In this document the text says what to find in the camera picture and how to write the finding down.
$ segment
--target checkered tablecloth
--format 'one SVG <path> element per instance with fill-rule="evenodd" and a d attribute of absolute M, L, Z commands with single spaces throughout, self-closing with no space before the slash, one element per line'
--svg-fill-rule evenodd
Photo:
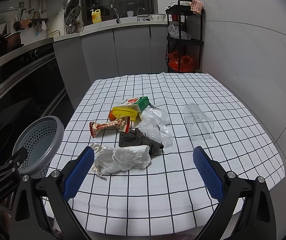
<path fill-rule="evenodd" d="M 48 174 L 76 159 L 85 146 L 117 147 L 119 132 L 103 130 L 91 138 L 89 122 L 106 122 L 110 109 L 123 99 L 148 96 L 170 114 L 173 145 L 159 150 L 147 169 L 107 173 L 92 171 L 69 201 L 86 230 L 128 236 L 170 234 L 204 225 L 217 206 L 193 163 L 193 149 L 206 153 L 241 178 L 266 179 L 269 189 L 284 176 L 283 162 L 257 120 L 223 85 L 208 74 L 161 73 L 97 80 L 90 87 L 64 132 Z M 210 139 L 192 141 L 183 109 L 196 103 L 214 120 Z M 138 127 L 139 120 L 131 127 Z M 47 199 L 47 214 L 53 217 Z M 240 199 L 235 209 L 241 209 Z"/>

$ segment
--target perforated basket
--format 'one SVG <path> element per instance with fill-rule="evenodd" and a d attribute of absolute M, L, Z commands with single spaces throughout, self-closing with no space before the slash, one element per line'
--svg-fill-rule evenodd
<path fill-rule="evenodd" d="M 19 173 L 34 179 L 45 177 L 63 135 L 64 126 L 56 116 L 45 116 L 30 124 L 16 141 L 12 152 L 14 154 L 21 147 L 28 151 L 28 157 L 20 166 Z"/>

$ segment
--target black storage cart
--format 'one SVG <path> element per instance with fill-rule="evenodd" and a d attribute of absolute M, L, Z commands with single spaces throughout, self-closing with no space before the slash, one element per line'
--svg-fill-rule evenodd
<path fill-rule="evenodd" d="M 169 21 L 169 14 L 172 15 L 178 15 L 179 16 L 179 38 L 175 39 L 170 37 L 169 32 L 167 33 L 167 53 L 172 53 L 174 51 L 174 49 L 177 47 L 178 45 L 178 53 L 179 53 L 179 66 L 178 66 L 178 73 L 181 73 L 180 71 L 180 66 L 181 66 L 181 45 L 183 45 L 184 47 L 184 54 L 186 55 L 187 53 L 187 45 L 195 45 L 195 46 L 199 46 L 199 60 L 198 60 L 198 66 L 196 69 L 196 72 L 202 72 L 202 68 L 201 68 L 201 56 L 202 56 L 202 50 L 203 50 L 203 45 L 204 45 L 204 41 L 203 41 L 203 14 L 204 14 L 204 9 L 202 9 L 201 12 L 201 30 L 200 30 L 200 40 L 197 39 L 190 39 L 190 40 L 183 40 L 181 38 L 181 31 L 185 31 L 187 33 L 187 24 L 186 24 L 186 16 L 191 16 L 191 15 L 196 15 L 193 11 L 191 11 L 191 7 L 187 6 L 187 5 L 181 5 L 180 2 L 181 1 L 188 1 L 188 2 L 192 2 L 192 0 L 178 0 L 178 4 L 171 6 L 170 8 L 166 9 L 166 15 L 167 15 L 167 27 L 170 24 Z M 184 16 L 184 24 L 183 24 L 183 29 L 181 29 L 181 25 L 182 25 L 182 21 L 181 21 L 181 16 Z M 170 42 L 174 42 L 174 48 L 172 49 L 172 51 L 170 52 Z M 169 59 L 167 58 L 167 67 L 168 67 L 168 71 L 172 70 L 175 71 L 174 69 L 169 67 Z"/>

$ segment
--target metal screw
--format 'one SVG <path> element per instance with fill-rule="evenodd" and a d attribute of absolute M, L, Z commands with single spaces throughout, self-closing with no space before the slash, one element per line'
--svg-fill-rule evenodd
<path fill-rule="evenodd" d="M 227 176 L 229 177 L 229 178 L 231 178 L 231 179 L 233 179 L 233 178 L 235 178 L 235 173 L 233 172 L 233 171 L 229 171 L 228 173 L 227 173 Z"/>
<path fill-rule="evenodd" d="M 29 179 L 29 175 L 24 175 L 22 178 L 23 181 L 27 181 L 28 179 Z"/>
<path fill-rule="evenodd" d="M 260 182 L 260 183 L 264 183 L 265 182 L 265 179 L 261 176 L 258 176 L 257 177 L 257 180 Z"/>
<path fill-rule="evenodd" d="M 56 177 L 59 176 L 59 175 L 60 175 L 60 172 L 59 172 L 59 171 L 53 171 L 53 172 L 51 173 L 51 176 L 54 177 L 54 178 L 56 178 Z"/>

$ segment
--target white cup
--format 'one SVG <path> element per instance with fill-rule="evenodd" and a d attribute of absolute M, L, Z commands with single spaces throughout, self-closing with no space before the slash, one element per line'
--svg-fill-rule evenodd
<path fill-rule="evenodd" d="M 133 12 L 133 11 L 127 11 L 126 13 L 127 13 L 127 16 L 128 16 L 128 17 L 133 17 L 133 15 L 134 15 L 134 12 Z"/>

